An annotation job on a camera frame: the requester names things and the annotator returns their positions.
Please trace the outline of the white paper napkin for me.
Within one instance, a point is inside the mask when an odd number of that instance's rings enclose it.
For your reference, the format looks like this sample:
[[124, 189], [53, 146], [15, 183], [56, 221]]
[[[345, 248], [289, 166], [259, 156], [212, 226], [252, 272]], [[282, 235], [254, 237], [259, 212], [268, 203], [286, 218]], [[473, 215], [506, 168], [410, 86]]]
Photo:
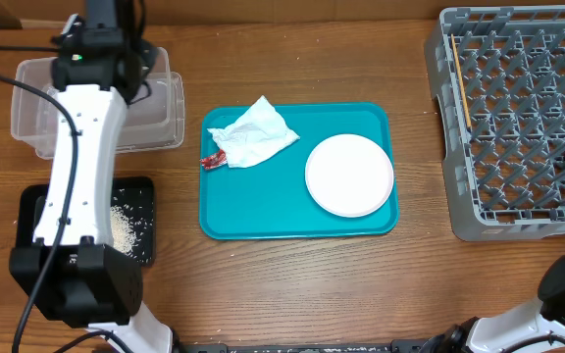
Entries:
[[219, 150], [226, 152], [230, 168], [256, 166], [300, 138], [265, 96], [234, 123], [224, 128], [208, 128], [208, 132]]

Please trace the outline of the large white plate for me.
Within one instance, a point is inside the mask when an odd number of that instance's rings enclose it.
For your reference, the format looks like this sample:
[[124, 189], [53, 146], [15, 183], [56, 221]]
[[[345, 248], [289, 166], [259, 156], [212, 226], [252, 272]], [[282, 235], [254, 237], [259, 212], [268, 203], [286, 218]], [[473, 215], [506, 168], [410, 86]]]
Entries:
[[395, 189], [394, 166], [375, 141], [358, 134], [337, 134], [311, 151], [304, 172], [307, 190], [325, 211], [343, 218], [369, 216]]

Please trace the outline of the red sauce packet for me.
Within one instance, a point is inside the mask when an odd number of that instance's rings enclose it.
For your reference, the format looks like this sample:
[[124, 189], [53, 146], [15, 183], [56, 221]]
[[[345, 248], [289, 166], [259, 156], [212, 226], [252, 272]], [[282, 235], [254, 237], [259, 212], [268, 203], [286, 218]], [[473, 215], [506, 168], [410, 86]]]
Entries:
[[227, 163], [227, 154], [222, 149], [200, 160], [201, 167], [206, 171], [217, 169]]

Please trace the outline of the pile of white rice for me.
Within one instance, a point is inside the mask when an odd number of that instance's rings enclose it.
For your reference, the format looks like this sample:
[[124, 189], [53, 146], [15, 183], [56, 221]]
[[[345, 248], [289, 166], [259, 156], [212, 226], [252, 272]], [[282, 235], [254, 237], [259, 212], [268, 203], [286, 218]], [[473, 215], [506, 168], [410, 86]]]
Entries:
[[113, 247], [136, 260], [141, 266], [151, 266], [155, 255], [153, 189], [115, 189], [112, 194], [110, 218]]

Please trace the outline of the wooden chopstick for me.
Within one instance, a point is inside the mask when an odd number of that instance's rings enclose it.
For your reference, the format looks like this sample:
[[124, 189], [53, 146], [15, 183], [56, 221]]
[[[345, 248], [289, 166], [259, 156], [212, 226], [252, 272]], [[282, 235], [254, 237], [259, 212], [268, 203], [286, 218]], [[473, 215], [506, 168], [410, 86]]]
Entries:
[[465, 124], [466, 124], [466, 128], [468, 130], [470, 130], [472, 128], [472, 122], [471, 122], [471, 117], [470, 117], [470, 112], [469, 112], [469, 107], [468, 107], [467, 96], [466, 96], [466, 92], [465, 92], [465, 85], [464, 85], [464, 82], [463, 82], [463, 75], [462, 75], [462, 70], [461, 70], [460, 57], [459, 57], [458, 48], [457, 48], [457, 45], [456, 45], [456, 40], [455, 40], [454, 34], [450, 34], [450, 40], [451, 40], [453, 57], [454, 57], [454, 62], [455, 62], [455, 69], [456, 69], [457, 79], [458, 79], [458, 84], [459, 84], [459, 91], [460, 91], [460, 96], [461, 96], [461, 101], [462, 101], [462, 106], [463, 106]]

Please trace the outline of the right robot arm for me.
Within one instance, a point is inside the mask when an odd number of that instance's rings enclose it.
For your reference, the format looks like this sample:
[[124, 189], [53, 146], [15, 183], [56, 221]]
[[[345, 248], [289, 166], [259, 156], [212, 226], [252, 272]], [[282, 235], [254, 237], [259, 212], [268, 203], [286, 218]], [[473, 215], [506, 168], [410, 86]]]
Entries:
[[542, 277], [537, 297], [491, 318], [472, 318], [438, 336], [430, 352], [546, 352], [565, 347], [565, 255]]

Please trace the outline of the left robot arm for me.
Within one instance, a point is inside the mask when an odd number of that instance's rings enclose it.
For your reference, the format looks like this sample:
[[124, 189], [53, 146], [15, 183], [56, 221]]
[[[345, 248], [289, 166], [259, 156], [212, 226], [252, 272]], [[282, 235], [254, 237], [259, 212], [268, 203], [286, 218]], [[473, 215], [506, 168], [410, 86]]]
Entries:
[[157, 49], [143, 37], [145, 7], [89, 1], [54, 38], [56, 148], [41, 217], [9, 269], [26, 307], [101, 336], [122, 352], [170, 352], [173, 331], [142, 299], [140, 265], [113, 245], [111, 195], [128, 107], [147, 98]]

